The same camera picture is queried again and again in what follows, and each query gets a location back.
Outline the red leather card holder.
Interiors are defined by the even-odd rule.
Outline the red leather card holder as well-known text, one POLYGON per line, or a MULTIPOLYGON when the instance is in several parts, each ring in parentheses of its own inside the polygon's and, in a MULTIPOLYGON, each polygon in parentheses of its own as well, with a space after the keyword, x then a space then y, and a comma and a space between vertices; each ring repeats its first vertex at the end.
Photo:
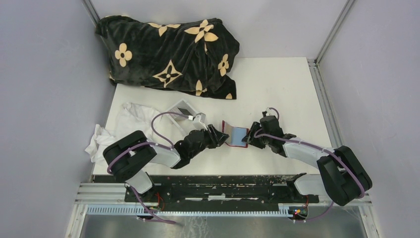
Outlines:
POLYGON ((243 142, 242 139, 249 132, 248 128, 231 126, 226 121, 222 121, 222 132, 228 134, 227 140, 224 142, 227 146, 230 147, 240 147, 247 148, 248 145, 246 142, 243 142))

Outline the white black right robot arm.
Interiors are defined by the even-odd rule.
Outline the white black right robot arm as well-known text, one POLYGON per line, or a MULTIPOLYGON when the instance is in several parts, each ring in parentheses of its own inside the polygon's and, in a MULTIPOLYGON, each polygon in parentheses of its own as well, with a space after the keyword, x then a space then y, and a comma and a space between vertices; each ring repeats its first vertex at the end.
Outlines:
POLYGON ((328 196, 335 204, 345 206, 364 197, 373 186, 350 147, 321 147, 284 133, 276 116, 264 116, 259 122, 253 122, 242 141, 260 149, 269 147, 275 154, 318 169, 318 174, 301 173, 288 181, 286 196, 292 202, 299 202, 306 195, 318 195, 328 196))

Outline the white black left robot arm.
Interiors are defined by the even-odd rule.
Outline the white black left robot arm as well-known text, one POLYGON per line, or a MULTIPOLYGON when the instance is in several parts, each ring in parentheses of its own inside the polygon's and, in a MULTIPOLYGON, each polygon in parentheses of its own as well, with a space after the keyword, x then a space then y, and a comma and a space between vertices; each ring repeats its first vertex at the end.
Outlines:
POLYGON ((228 138, 228 134, 209 124, 206 129, 190 131, 170 148, 148 140, 141 130, 137 130, 105 148, 103 157, 108 164, 107 173, 117 182, 129 184, 139 198, 148 202, 154 199, 156 188, 143 170, 145 165, 155 163, 180 169, 205 149, 220 147, 228 138))

